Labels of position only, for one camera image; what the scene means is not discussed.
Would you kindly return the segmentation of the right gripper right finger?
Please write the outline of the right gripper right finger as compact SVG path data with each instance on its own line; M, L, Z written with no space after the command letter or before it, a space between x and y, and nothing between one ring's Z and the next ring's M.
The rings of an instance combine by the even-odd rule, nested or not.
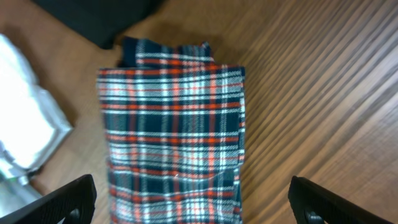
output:
M292 177L288 199L298 224L390 224L304 177Z

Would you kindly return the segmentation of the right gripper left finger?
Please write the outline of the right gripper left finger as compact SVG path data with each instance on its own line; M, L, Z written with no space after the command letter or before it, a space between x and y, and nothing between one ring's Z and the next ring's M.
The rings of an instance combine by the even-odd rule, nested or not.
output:
M93 176L85 174L1 218L1 224L90 224L95 211Z

